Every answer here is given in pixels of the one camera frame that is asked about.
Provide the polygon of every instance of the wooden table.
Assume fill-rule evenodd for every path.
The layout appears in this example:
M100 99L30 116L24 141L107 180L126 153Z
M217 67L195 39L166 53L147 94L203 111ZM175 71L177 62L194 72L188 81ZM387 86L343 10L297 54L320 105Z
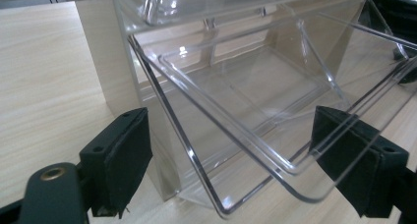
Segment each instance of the wooden table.
M387 133L417 166L416 100ZM29 176L78 152L113 119L104 100L75 4L0 10L0 206L22 198ZM359 218L334 190L319 204L280 194L278 183L244 206L231 223L396 223ZM180 198L163 202L145 176L123 219L91 223L224 223L214 210Z

